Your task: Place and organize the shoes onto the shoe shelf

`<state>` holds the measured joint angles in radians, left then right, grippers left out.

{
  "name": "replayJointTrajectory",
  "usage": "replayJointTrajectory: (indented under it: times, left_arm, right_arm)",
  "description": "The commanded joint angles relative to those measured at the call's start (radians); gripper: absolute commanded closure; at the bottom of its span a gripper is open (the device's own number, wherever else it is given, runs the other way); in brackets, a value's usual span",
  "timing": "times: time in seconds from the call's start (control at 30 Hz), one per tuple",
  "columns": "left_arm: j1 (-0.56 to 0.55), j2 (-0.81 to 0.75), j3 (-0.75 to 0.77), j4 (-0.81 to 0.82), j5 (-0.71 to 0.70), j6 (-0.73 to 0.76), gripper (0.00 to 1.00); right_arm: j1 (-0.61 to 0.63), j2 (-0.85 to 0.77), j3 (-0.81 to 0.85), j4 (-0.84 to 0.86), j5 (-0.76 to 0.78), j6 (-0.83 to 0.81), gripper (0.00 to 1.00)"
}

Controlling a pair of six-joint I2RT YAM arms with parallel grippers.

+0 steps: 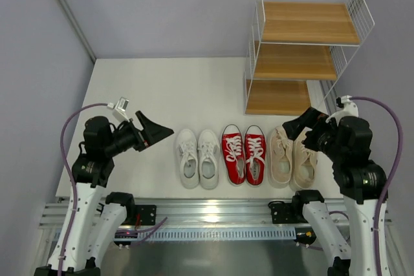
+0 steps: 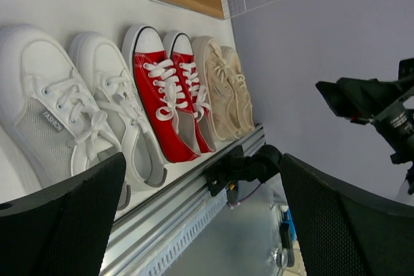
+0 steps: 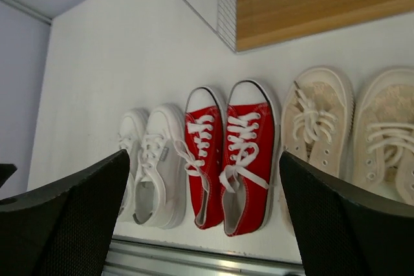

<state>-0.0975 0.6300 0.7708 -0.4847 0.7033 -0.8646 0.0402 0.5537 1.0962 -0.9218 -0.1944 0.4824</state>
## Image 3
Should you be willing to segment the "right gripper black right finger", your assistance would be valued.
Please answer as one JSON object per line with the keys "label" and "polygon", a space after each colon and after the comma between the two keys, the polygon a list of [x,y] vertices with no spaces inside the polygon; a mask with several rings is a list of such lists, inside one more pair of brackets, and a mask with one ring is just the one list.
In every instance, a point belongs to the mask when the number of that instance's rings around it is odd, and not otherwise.
{"label": "right gripper black right finger", "polygon": [[287,151],[279,173],[306,275],[413,274],[413,206],[328,175]]}

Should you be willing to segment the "beige sneaker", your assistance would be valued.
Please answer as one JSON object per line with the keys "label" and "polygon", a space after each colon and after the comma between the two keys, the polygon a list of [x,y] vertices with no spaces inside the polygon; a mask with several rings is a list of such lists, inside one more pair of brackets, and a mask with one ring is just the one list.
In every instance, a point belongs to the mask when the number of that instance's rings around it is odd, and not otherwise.
{"label": "beige sneaker", "polygon": [[342,70],[304,70],[293,81],[282,107],[281,150],[341,178],[353,111],[353,87]]}
{"label": "beige sneaker", "polygon": [[352,183],[413,204],[413,69],[391,67],[365,83],[353,122]]}

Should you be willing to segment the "red canvas sneaker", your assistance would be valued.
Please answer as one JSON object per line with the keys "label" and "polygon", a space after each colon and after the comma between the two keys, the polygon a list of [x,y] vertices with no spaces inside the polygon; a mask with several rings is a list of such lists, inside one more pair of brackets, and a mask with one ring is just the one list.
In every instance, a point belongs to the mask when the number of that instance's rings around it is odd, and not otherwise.
{"label": "red canvas sneaker", "polygon": [[255,79],[238,81],[228,98],[219,175],[229,237],[257,231],[270,218],[279,134],[279,105],[271,88]]}
{"label": "red canvas sneaker", "polygon": [[192,90],[184,114],[186,167],[194,223],[199,229],[223,221],[219,175],[223,160],[224,100],[212,87]]}

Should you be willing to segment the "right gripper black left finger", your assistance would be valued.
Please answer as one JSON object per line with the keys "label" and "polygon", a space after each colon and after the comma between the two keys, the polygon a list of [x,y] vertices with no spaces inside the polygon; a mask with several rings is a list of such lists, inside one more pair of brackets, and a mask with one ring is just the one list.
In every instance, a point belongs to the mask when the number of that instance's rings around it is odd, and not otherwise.
{"label": "right gripper black left finger", "polygon": [[121,150],[1,200],[2,275],[101,275],[130,168]]}

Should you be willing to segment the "white sneaker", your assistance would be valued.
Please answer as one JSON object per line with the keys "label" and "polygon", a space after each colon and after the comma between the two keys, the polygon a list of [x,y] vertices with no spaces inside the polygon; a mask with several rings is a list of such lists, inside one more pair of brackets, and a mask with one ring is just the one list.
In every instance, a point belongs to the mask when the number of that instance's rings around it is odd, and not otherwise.
{"label": "white sneaker", "polygon": [[171,229],[186,212],[186,173],[179,155],[184,141],[184,115],[172,103],[149,114],[138,150],[133,220],[140,226]]}
{"label": "white sneaker", "polygon": [[130,169],[122,199],[118,221],[132,221],[135,211],[135,179],[138,169],[138,152],[141,149],[149,113],[143,109],[131,109],[121,118],[118,131],[119,149],[125,149],[130,159]]}

